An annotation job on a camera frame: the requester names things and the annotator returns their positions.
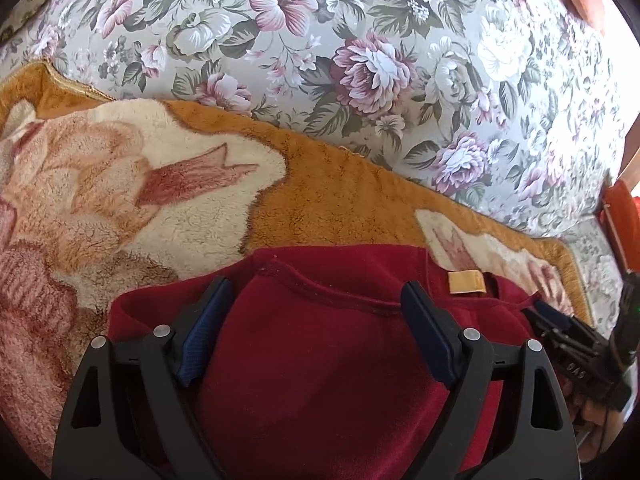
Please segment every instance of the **floral upholstery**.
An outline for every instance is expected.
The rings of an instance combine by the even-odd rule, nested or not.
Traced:
[[[557,235],[594,210],[640,111],[564,1],[50,0],[0,75],[49,57],[115,98],[251,115]]]

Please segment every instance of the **red sweatshirt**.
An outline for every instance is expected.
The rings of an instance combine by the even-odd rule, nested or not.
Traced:
[[[263,249],[215,274],[233,282],[237,298],[192,407],[232,480],[404,474],[447,397],[400,313],[409,280],[490,341],[521,345],[532,336],[520,310],[535,298],[489,274],[487,294],[451,295],[447,271],[423,248]],[[170,324],[213,276],[121,296],[110,337]],[[481,461],[499,395],[492,383],[462,469]]]

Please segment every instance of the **tan label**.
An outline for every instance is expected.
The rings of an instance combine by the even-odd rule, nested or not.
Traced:
[[[479,270],[459,270],[449,273],[449,291],[451,294],[485,292],[484,276]]]

